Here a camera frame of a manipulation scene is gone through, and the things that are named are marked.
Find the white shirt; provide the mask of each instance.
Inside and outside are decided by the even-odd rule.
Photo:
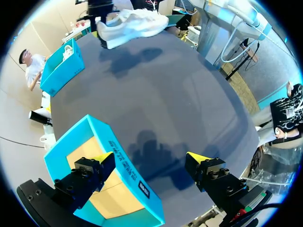
[[[32,56],[32,64],[28,66],[25,70],[25,78],[27,79],[27,86],[33,83],[35,77],[39,72],[43,72],[45,66],[45,57],[40,54],[34,54]],[[41,78],[37,80],[37,84],[40,84]]]

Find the man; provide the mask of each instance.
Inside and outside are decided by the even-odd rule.
[[[134,9],[147,9],[158,11],[159,3],[163,0],[131,0]]]
[[[30,91],[33,91],[36,84],[40,84],[41,75],[47,59],[48,58],[39,54],[32,55],[27,49],[21,52],[19,63],[27,65],[25,78],[27,79],[27,86]]]
[[[255,126],[268,124],[258,130],[259,146],[275,140],[287,139],[303,133],[303,86],[292,85],[289,81],[286,85],[287,97],[280,98],[253,115]]]

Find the open box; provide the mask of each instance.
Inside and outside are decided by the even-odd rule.
[[[113,151],[116,168],[100,192],[74,215],[103,227],[157,227],[165,223],[161,199],[143,180],[109,125],[86,115],[45,155],[52,180],[62,179],[81,157]]]
[[[63,61],[65,47],[72,48],[72,54]],[[54,97],[68,81],[85,68],[81,51],[74,39],[62,45],[46,61],[42,73],[40,88]]]

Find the gray table surface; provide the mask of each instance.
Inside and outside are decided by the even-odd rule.
[[[258,136],[241,100],[199,53],[163,31],[103,49],[77,41],[85,70],[51,99],[59,139],[86,114],[109,124],[161,198],[166,227],[186,224],[214,204],[184,169],[187,151],[219,157],[239,177]]]

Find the white sneaker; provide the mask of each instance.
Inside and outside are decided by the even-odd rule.
[[[106,25],[98,22],[97,31],[107,48],[112,49],[134,38],[154,36],[165,29],[168,22],[169,19],[157,11],[124,9]]]

